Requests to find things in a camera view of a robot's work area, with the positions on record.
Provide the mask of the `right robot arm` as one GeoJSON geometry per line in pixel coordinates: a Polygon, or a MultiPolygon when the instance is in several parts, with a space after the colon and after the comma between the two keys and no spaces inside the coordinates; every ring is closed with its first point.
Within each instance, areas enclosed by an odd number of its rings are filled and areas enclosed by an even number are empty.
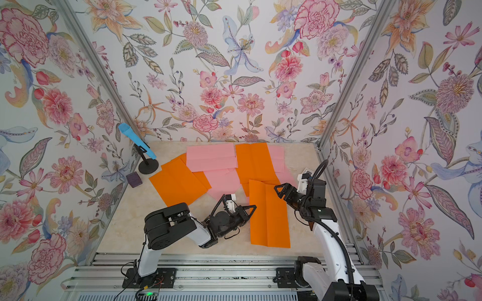
{"type": "Polygon", "coordinates": [[[344,243],[335,212],[326,205],[326,182],[299,180],[274,187],[277,196],[298,212],[321,243],[325,264],[313,257],[299,257],[294,274],[298,285],[310,287],[318,300],[379,300],[376,286],[365,282],[344,243]]]}

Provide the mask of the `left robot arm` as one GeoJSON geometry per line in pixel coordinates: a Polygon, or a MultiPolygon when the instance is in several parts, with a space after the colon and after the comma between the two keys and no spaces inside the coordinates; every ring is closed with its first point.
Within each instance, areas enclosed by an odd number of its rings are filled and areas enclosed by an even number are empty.
{"type": "Polygon", "coordinates": [[[144,219],[142,252],[133,267],[124,273],[122,288],[173,288],[176,269],[158,267],[164,249],[182,238],[191,239],[203,249],[213,247],[219,239],[227,240],[229,233],[240,230],[256,209],[255,205],[238,205],[234,194],[224,194],[203,221],[191,214],[186,203],[148,214],[144,219]]]}

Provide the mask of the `large pink paper sheet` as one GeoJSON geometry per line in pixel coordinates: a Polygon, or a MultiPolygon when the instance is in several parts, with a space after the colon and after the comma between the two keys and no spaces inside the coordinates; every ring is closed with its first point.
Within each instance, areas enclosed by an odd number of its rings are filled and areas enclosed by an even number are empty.
{"type": "MultiPolygon", "coordinates": [[[[281,184],[290,183],[297,185],[297,181],[285,164],[284,148],[281,146],[268,146],[271,162],[277,179],[281,184]]],[[[211,188],[208,194],[219,200],[222,194],[234,194],[241,187],[240,179],[235,169],[219,169],[204,172],[211,188]]]]}

